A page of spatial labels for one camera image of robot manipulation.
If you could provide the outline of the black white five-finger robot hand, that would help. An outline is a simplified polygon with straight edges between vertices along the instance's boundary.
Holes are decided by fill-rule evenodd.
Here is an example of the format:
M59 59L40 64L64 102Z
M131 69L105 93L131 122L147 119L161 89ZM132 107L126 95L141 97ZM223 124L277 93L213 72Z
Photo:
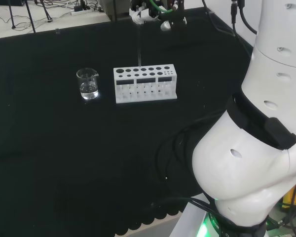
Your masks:
M131 0L129 15L137 25L158 22L163 32L187 25L183 0Z

